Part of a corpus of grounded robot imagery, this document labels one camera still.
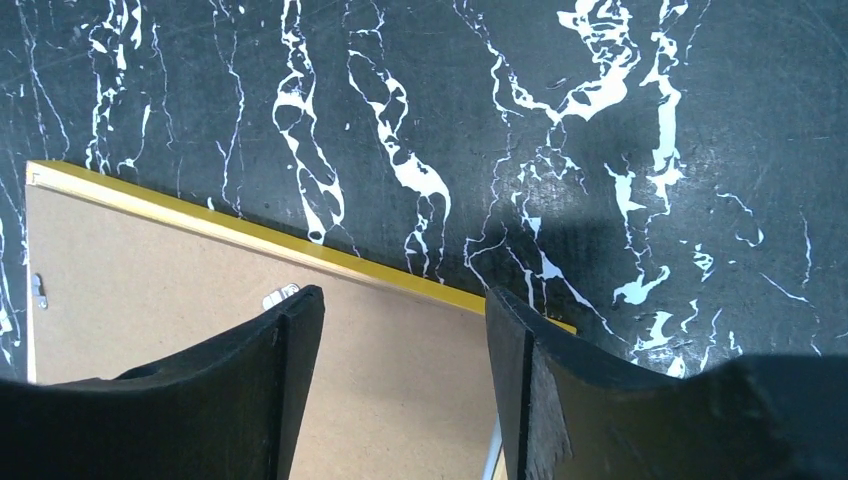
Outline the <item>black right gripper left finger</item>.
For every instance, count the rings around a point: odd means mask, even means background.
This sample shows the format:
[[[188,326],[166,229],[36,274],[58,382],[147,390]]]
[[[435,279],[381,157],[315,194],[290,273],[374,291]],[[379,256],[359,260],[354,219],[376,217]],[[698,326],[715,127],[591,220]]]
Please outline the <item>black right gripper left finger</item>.
[[[5,479],[285,479],[322,337],[321,288],[113,379],[1,384]]]

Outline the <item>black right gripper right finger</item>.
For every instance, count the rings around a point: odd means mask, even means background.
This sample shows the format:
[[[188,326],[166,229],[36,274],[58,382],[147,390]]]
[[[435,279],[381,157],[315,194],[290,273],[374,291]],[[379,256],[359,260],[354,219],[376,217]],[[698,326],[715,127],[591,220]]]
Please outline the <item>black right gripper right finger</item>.
[[[843,479],[847,360],[744,355],[678,379],[503,289],[485,321],[510,479]]]

